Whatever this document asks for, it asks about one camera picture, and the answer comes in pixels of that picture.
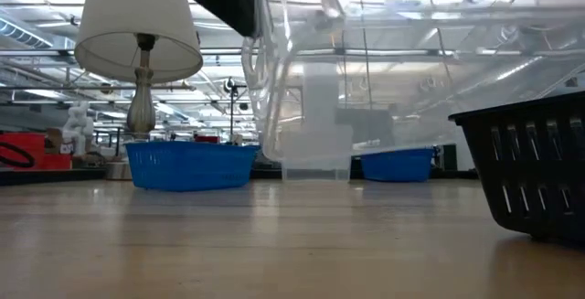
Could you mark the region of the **clear plastic bin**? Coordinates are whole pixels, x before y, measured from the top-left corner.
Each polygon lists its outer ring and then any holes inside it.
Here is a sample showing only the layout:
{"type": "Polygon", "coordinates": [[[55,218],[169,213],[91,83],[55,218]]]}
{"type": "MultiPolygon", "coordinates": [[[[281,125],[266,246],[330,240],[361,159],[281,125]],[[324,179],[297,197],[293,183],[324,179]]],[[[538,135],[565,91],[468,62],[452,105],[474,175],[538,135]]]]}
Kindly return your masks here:
{"type": "Polygon", "coordinates": [[[585,70],[585,0],[255,0],[242,66],[261,146],[349,155],[448,143],[449,116],[548,95],[585,70]],[[387,110],[352,148],[335,110],[387,110]]]}
{"type": "Polygon", "coordinates": [[[351,156],[347,153],[301,147],[284,150],[282,154],[282,178],[285,181],[349,181],[351,156]]]}

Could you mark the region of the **blue slotted plastic basket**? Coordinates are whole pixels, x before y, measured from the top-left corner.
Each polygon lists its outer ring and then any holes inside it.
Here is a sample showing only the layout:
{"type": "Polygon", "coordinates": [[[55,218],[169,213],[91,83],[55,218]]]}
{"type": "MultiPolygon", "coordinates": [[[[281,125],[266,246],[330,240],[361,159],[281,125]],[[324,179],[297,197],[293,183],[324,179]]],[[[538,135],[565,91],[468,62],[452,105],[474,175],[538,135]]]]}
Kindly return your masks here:
{"type": "Polygon", "coordinates": [[[258,148],[195,142],[135,142],[125,146],[136,187],[171,192],[242,187],[258,148]]]}
{"type": "Polygon", "coordinates": [[[432,148],[361,156],[364,178],[380,182],[426,182],[431,174],[432,148]]]}

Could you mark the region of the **black slotted plastic basket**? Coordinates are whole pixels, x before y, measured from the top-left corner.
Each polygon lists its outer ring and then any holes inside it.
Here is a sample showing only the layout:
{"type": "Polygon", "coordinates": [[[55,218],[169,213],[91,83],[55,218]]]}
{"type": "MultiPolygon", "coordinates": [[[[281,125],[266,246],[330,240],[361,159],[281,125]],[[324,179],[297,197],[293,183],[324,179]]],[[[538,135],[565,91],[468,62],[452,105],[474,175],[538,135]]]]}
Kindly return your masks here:
{"type": "Polygon", "coordinates": [[[585,91],[450,116],[495,222],[585,244],[585,91]]]}

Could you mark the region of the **table lamp white shade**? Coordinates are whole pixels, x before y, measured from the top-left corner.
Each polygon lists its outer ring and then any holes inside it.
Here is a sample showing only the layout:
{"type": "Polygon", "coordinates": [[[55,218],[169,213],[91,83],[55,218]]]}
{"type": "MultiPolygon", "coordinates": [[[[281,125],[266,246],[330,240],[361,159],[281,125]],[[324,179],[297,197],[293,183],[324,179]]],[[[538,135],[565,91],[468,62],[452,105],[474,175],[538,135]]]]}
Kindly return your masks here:
{"type": "Polygon", "coordinates": [[[139,141],[149,140],[156,114],[171,109],[154,101],[155,85],[203,66],[187,0],[85,0],[74,57],[89,73],[134,85],[126,124],[139,141]]]}

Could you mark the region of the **black tripod stand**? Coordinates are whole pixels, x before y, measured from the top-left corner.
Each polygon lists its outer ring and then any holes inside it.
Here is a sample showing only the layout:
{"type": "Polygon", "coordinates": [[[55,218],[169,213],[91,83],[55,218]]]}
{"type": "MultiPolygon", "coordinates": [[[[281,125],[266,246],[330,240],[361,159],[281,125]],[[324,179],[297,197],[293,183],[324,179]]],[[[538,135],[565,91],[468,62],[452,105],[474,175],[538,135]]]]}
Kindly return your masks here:
{"type": "Polygon", "coordinates": [[[238,97],[239,85],[229,77],[224,82],[224,91],[229,95],[229,144],[236,145],[234,139],[234,104],[238,97]]]}

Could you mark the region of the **black perforated metal box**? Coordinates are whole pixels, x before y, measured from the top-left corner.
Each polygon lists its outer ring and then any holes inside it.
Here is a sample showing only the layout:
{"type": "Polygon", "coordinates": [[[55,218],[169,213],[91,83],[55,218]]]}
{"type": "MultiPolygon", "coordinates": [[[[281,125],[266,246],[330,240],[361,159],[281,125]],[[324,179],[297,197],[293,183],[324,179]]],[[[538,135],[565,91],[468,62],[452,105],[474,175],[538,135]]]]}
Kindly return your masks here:
{"type": "Polygon", "coordinates": [[[456,144],[435,145],[433,162],[442,171],[457,171],[456,144]]]}

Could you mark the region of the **white robot figure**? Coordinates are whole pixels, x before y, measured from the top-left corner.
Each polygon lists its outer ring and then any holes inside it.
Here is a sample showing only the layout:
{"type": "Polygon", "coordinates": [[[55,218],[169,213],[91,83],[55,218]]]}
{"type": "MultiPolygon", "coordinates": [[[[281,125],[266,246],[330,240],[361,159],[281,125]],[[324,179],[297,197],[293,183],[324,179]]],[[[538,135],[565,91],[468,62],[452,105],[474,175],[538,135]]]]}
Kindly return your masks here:
{"type": "Polygon", "coordinates": [[[73,156],[84,156],[93,135],[93,120],[88,116],[90,104],[87,101],[75,101],[68,109],[68,120],[61,130],[62,144],[60,152],[73,156]]]}

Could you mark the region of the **brown cardboard box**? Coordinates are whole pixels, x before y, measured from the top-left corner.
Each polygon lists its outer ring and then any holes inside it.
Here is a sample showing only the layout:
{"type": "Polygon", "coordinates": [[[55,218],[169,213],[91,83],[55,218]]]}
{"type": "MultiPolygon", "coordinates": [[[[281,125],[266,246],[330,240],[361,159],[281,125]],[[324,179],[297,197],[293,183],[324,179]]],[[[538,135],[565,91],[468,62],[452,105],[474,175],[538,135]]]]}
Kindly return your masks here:
{"type": "Polygon", "coordinates": [[[63,143],[62,132],[59,128],[47,128],[45,136],[45,152],[49,155],[59,155],[63,143]]]}

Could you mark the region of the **red box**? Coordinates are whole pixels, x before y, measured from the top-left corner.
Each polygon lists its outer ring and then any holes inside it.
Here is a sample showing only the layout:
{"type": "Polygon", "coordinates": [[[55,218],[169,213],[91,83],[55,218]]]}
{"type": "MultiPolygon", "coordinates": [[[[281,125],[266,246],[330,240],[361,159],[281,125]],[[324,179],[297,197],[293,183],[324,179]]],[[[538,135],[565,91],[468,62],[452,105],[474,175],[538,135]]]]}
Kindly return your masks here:
{"type": "Polygon", "coordinates": [[[42,133],[0,133],[0,166],[15,170],[68,170],[71,157],[50,154],[42,133]]]}

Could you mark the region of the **black aluminium table frame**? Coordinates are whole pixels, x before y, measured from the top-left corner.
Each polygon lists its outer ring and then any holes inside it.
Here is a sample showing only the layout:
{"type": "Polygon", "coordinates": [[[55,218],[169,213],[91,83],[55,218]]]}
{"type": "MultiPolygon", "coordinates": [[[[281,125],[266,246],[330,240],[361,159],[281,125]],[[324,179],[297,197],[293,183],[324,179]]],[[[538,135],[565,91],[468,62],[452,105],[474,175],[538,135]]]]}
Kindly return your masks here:
{"type": "MultiPolygon", "coordinates": [[[[103,180],[106,178],[106,175],[107,171],[105,169],[2,171],[0,172],[0,187],[71,181],[103,180]]],[[[432,169],[431,178],[478,179],[478,175],[475,170],[441,171],[439,169],[432,169]]]]}

